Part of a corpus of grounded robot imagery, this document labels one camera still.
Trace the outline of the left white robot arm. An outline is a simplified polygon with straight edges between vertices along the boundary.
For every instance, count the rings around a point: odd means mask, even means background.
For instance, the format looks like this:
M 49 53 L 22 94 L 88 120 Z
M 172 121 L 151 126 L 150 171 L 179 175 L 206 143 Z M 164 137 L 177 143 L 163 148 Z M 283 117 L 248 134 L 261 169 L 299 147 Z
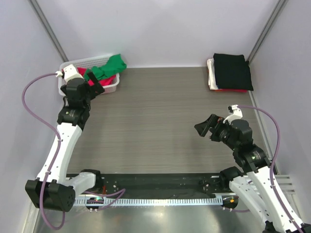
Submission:
M 26 182 L 25 190 L 36 208 L 68 212 L 77 196 L 86 191 L 100 193 L 104 186 L 98 170 L 84 169 L 74 178 L 66 178 L 73 149 L 90 116 L 90 102 L 104 89 L 99 84 L 90 86 L 76 70 L 58 71 L 56 76 L 65 80 L 61 86 L 64 106 L 57 126 L 48 125 L 55 139 L 46 162 L 36 178 Z

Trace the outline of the right aluminium frame post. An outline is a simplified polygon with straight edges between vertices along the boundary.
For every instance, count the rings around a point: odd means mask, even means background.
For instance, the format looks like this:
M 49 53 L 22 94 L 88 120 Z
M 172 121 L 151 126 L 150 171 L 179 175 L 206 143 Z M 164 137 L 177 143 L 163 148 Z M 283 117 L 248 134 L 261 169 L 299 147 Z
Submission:
M 258 39 L 256 40 L 249 56 L 248 56 L 248 61 L 249 64 L 252 63 L 254 60 L 255 56 L 257 55 L 259 49 L 261 48 L 263 42 L 267 38 L 269 32 L 272 30 L 276 20 L 278 17 L 281 15 L 282 11 L 284 10 L 286 4 L 288 3 L 288 0 L 278 0 L 275 7 L 273 8 L 270 16 L 268 17 L 261 33 L 259 34 Z

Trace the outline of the black folded t shirt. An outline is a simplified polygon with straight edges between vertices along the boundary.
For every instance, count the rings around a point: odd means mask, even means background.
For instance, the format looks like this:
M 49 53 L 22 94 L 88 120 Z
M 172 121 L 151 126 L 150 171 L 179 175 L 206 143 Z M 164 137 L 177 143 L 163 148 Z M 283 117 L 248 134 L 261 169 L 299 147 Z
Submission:
M 219 89 L 253 91 L 249 61 L 244 55 L 215 53 L 214 73 Z

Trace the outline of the white folded t shirt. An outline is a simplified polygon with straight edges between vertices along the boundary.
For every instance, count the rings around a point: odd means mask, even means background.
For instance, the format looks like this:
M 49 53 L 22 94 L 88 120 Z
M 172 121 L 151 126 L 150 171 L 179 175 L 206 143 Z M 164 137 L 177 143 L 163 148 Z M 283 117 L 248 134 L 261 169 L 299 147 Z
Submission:
M 213 58 L 210 58 L 207 60 L 207 69 L 208 69 L 208 85 L 209 85 L 210 90 L 218 90 L 218 86 L 216 84 L 216 78 L 215 78 Z

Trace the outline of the red folded t shirt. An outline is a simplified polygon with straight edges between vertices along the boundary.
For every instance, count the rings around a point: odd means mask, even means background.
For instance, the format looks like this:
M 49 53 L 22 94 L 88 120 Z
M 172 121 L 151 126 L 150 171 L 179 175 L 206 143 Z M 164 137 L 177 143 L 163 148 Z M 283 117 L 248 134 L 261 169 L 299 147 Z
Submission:
M 237 93 L 247 93 L 247 90 L 243 90 L 243 89 L 210 89 L 210 91 L 214 91 L 214 92 L 237 92 Z

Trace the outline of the left aluminium frame post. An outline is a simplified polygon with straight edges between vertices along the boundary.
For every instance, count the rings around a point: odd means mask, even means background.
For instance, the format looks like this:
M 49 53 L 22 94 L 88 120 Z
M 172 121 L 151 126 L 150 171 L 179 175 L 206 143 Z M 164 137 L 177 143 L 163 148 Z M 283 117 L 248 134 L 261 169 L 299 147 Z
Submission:
M 29 5 L 32 7 L 35 15 L 37 16 L 39 22 L 42 24 L 47 36 L 51 40 L 54 48 L 58 52 L 59 56 L 61 57 L 63 62 L 68 62 L 68 57 L 62 48 L 58 38 L 56 37 L 48 19 L 46 18 L 42 8 L 40 7 L 37 0 L 28 0 Z

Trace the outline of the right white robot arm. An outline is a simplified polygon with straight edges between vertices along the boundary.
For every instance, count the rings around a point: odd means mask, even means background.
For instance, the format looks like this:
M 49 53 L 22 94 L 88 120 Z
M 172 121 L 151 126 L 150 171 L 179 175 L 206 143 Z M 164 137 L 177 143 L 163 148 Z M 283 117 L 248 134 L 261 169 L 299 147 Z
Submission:
M 195 126 L 201 137 L 223 142 L 233 151 L 238 167 L 220 172 L 219 186 L 234 192 L 259 220 L 265 233 L 309 233 L 310 224 L 295 213 L 277 183 L 272 165 L 264 151 L 253 142 L 253 132 L 246 120 L 211 114 Z

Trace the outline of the aluminium frame post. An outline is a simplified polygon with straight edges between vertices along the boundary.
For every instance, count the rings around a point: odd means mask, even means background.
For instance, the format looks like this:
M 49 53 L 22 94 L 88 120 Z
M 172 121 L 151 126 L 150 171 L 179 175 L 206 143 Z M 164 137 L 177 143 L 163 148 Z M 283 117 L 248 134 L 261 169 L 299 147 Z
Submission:
M 62 48 L 58 38 L 56 37 L 48 19 L 46 18 L 42 8 L 40 7 L 37 0 L 28 0 L 29 5 L 32 7 L 35 15 L 37 16 L 39 22 L 42 24 L 47 36 L 51 40 L 54 48 L 58 52 L 59 56 L 61 57 L 63 62 L 68 62 L 68 57 Z
M 257 55 L 259 49 L 261 48 L 263 42 L 267 38 L 269 32 L 272 30 L 276 20 L 278 17 L 281 15 L 282 11 L 284 10 L 286 4 L 288 3 L 288 0 L 278 0 L 275 7 L 273 8 L 270 16 L 268 17 L 261 33 L 259 34 L 258 39 L 256 40 L 249 56 L 248 56 L 248 61 L 249 64 L 252 63 L 254 60 L 255 56 Z

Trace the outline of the green t shirt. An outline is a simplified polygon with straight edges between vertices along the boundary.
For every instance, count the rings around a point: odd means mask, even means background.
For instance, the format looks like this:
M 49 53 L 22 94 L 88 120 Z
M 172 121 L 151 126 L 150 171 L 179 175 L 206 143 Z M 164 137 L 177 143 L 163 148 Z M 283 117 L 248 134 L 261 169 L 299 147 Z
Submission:
M 108 79 L 117 73 L 123 72 L 127 68 L 127 64 L 122 60 L 120 54 L 111 56 L 105 65 L 94 66 L 91 71 L 98 80 Z

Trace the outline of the white plastic basket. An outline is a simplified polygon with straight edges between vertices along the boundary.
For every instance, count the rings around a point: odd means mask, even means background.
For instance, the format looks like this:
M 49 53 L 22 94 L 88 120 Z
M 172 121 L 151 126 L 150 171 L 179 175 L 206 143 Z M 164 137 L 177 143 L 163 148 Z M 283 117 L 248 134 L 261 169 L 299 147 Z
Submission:
M 60 65 L 59 70 L 63 71 L 69 65 L 75 66 L 91 86 L 94 85 L 94 80 L 89 75 L 92 72 L 99 84 L 103 86 L 104 94 L 116 91 L 120 82 L 120 73 L 127 68 L 120 54 L 107 54 L 64 62 Z

